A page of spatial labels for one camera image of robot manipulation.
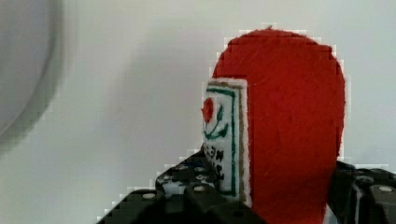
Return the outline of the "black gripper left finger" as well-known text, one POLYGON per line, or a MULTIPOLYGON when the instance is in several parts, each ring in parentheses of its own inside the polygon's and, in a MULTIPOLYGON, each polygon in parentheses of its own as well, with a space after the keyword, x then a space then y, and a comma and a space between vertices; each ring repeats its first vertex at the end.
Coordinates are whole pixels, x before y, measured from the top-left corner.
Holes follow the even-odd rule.
POLYGON ((199 151, 158 176, 154 189, 129 193, 97 224, 267 224, 217 186, 215 170, 199 151))

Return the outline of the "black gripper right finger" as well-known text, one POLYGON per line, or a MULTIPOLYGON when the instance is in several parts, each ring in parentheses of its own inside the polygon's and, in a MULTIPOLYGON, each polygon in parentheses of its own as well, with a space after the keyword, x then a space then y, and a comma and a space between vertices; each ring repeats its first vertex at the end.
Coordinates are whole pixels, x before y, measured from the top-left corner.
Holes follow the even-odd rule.
POLYGON ((334 224, 396 224, 395 174, 338 161, 328 205, 334 224))

